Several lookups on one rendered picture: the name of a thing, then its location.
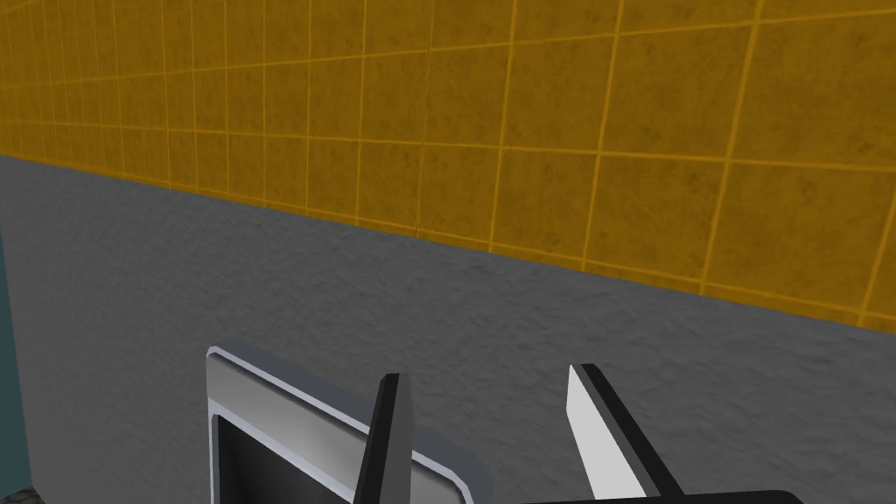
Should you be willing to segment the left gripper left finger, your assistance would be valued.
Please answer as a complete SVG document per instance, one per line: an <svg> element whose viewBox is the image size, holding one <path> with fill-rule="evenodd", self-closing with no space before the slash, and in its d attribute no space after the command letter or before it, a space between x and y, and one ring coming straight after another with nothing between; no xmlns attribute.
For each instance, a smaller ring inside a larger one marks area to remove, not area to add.
<svg viewBox="0 0 896 504"><path fill-rule="evenodd" d="M353 504L410 504L412 424L410 377L385 374L369 425Z"/></svg>

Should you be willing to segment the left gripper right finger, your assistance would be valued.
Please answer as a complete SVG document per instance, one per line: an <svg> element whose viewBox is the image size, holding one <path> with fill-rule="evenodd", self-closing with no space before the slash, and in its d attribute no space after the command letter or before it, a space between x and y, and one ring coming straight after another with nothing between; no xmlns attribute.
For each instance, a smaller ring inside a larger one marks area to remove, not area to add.
<svg viewBox="0 0 896 504"><path fill-rule="evenodd" d="M596 365L570 365L566 416L595 499L684 495Z"/></svg>

